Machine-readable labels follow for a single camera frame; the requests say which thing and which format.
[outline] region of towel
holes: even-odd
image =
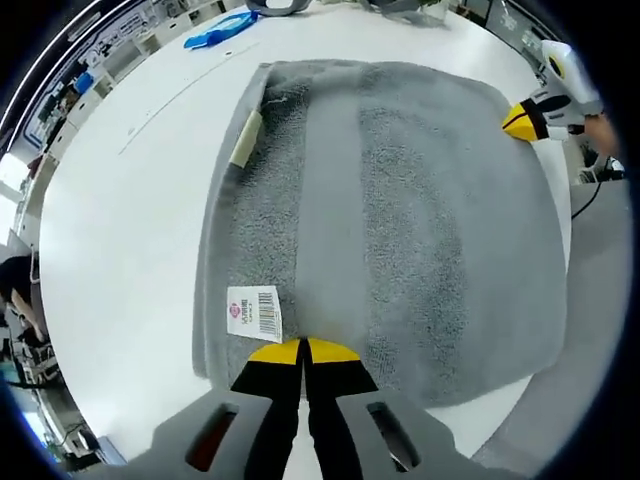
[[[252,111],[262,127],[238,168]],[[264,345],[226,331],[227,287],[252,285],[277,287],[285,340],[344,344],[425,408],[553,364],[559,220],[533,149],[501,130],[508,111],[488,85],[413,64],[261,66],[212,178],[196,370],[226,388]]]

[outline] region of window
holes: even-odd
[[[18,204],[22,197],[20,185],[29,168],[14,155],[7,153],[0,161],[0,244],[6,245],[9,229],[13,228]]]
[[[7,153],[0,161],[0,182],[3,182],[9,188],[20,191],[20,184],[29,174],[29,167],[16,158],[14,155]]]

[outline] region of towel label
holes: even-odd
[[[282,314],[276,287],[229,287],[227,332],[282,343]]]

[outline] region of table surface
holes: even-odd
[[[46,194],[41,279],[56,356],[89,426],[127,459],[149,448],[160,423],[211,388],[193,373],[191,355],[200,232],[213,162],[259,63],[407,61],[483,81],[512,103],[538,87],[514,50],[454,14],[444,28],[423,29],[357,5],[314,4],[302,15],[262,19],[215,48],[182,48],[217,20],[177,38],[111,92],[74,138]],[[547,140],[534,148],[568,263],[562,146]],[[529,379],[431,412],[470,456]]]

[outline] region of barcode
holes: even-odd
[[[258,293],[258,317],[260,319],[260,333],[277,335],[273,293]]]

